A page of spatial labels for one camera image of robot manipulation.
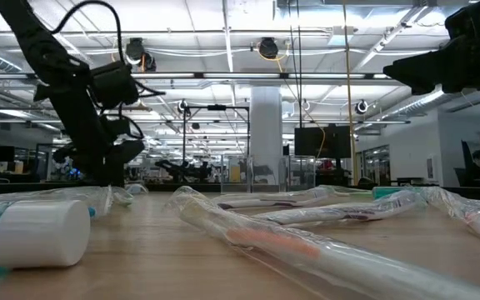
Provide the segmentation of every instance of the desk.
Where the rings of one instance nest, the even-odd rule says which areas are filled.
[[[155,192],[115,207],[92,225],[77,266],[11,272],[0,278],[0,299],[319,299],[164,214],[169,196]],[[480,285],[480,238],[432,207],[313,231]]]

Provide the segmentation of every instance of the glass wall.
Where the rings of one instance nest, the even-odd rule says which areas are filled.
[[[390,151],[387,146],[361,152],[362,176],[381,186],[390,186]]]

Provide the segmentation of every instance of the person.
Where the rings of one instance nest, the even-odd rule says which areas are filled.
[[[470,183],[474,183],[475,180],[480,179],[480,150],[473,153],[473,164],[469,168],[467,175]]]

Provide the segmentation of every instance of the yellow cable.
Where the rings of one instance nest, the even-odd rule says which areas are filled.
[[[288,89],[290,90],[290,93],[292,93],[292,95],[296,98],[297,100],[297,103],[299,104],[299,106],[302,108],[302,110],[305,111],[305,113],[307,113],[308,117],[314,122],[314,124],[316,124],[316,126],[318,128],[320,128],[320,130],[322,131],[322,134],[323,134],[323,139],[322,139],[322,143],[320,144],[320,149],[317,151],[317,156],[316,156],[316,159],[318,160],[320,158],[320,155],[322,154],[322,150],[323,150],[323,144],[325,143],[325,138],[326,138],[326,135],[325,135],[325,130],[323,130],[323,128],[320,126],[320,124],[318,124],[318,122],[316,122],[313,118],[313,116],[310,115],[310,113],[308,113],[307,109],[301,105],[301,103],[299,102],[299,99],[298,99],[298,96],[296,96],[296,94],[293,93],[293,90],[292,88],[290,87],[290,85],[288,84],[288,82],[285,80],[284,81],[286,84],[287,84],[287,87]]]
[[[287,54],[282,55],[281,57],[276,57],[276,58],[265,58],[261,53],[260,53],[260,42],[257,44],[257,52],[258,56],[260,56],[262,59],[267,60],[269,62],[277,62],[277,65],[279,66],[279,71],[282,73],[283,72],[283,66],[281,66],[281,59],[285,58]]]
[[[283,72],[283,67],[281,67],[281,62],[277,60],[277,65],[279,66],[279,72]]]
[[[322,154],[323,144],[325,143],[325,137],[326,137],[325,130],[323,130],[323,128],[320,126],[320,124],[318,124],[318,122],[314,121],[313,116],[311,116],[310,113],[308,113],[307,109],[305,109],[303,105],[301,106],[301,108],[305,111],[305,113],[307,113],[308,117],[314,122],[314,124],[316,124],[318,128],[320,128],[320,130],[323,133],[322,143],[320,144],[320,149],[317,151],[317,156],[316,156],[316,160],[318,160],[320,158],[320,155]]]
[[[353,130],[353,112],[351,110],[351,66],[349,59],[349,41],[348,41],[348,12],[346,10],[347,1],[343,0],[343,31],[346,38],[346,69],[347,69],[347,110],[349,112],[349,134],[351,135],[351,159],[353,161],[353,183],[358,182],[357,173],[357,155],[355,154],[355,137]]]

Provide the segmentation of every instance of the white wall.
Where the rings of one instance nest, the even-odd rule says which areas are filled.
[[[446,187],[458,187],[454,168],[464,168],[461,141],[466,141],[470,151],[480,149],[480,105],[460,112],[438,115],[442,148],[442,179]]]
[[[432,110],[425,117],[413,117],[410,124],[388,125],[378,137],[359,137],[357,151],[388,145],[390,177],[427,178],[427,159],[435,157],[437,183],[443,185],[438,113]]]

